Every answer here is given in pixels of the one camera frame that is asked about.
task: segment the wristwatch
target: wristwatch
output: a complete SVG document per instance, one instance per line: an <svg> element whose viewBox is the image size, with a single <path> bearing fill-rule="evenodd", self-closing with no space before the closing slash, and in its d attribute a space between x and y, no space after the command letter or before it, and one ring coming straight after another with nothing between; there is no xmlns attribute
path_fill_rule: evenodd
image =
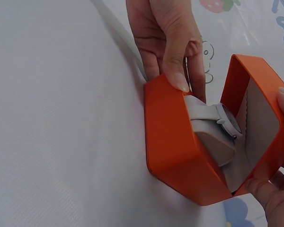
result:
<svg viewBox="0 0 284 227"><path fill-rule="evenodd" d="M225 105L222 103L206 105L196 99L194 96L185 97L191 120L215 121L233 140L242 137L242 130L236 118Z"/></svg>
<svg viewBox="0 0 284 227"><path fill-rule="evenodd" d="M194 133L218 166L232 161L236 140L242 130L233 114L222 103L206 105L194 96L184 96Z"/></svg>

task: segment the orange box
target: orange box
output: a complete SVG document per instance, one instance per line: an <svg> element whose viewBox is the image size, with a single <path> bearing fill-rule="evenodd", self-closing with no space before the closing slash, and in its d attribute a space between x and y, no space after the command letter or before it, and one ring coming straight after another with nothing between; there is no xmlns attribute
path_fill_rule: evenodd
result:
<svg viewBox="0 0 284 227"><path fill-rule="evenodd" d="M194 133L184 99L189 94L174 89L164 75L148 82L145 128L149 171L202 206L247 193L244 183L252 176L270 179L284 163L279 87L284 87L284 82L264 59L232 56L221 102L237 116L246 99L246 141L234 163L222 169ZM246 160L240 160L243 153Z"/></svg>

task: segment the white fabric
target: white fabric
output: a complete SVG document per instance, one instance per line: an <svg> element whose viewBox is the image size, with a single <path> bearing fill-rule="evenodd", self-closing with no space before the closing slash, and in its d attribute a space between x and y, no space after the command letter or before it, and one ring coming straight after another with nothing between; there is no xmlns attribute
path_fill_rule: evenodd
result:
<svg viewBox="0 0 284 227"><path fill-rule="evenodd" d="M89 0L0 0L0 227L225 226L149 174L143 79L113 37Z"/></svg>

